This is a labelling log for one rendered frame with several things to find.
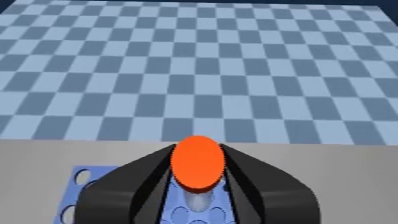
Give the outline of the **orange oval object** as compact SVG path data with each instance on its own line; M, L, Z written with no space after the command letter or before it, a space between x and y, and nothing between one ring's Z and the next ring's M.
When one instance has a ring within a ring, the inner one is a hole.
M210 208L224 167L224 151L217 142L207 136L189 136L173 149L171 171L194 212L203 212Z

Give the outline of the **blue perforated tube rack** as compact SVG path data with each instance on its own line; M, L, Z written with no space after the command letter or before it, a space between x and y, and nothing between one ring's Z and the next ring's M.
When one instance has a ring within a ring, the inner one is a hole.
M81 191L114 169L116 166L73 167L54 224L73 224ZM201 212L196 212L187 204L185 190L177 180L169 181L161 224L237 224L226 180L221 180L214 188L212 203Z

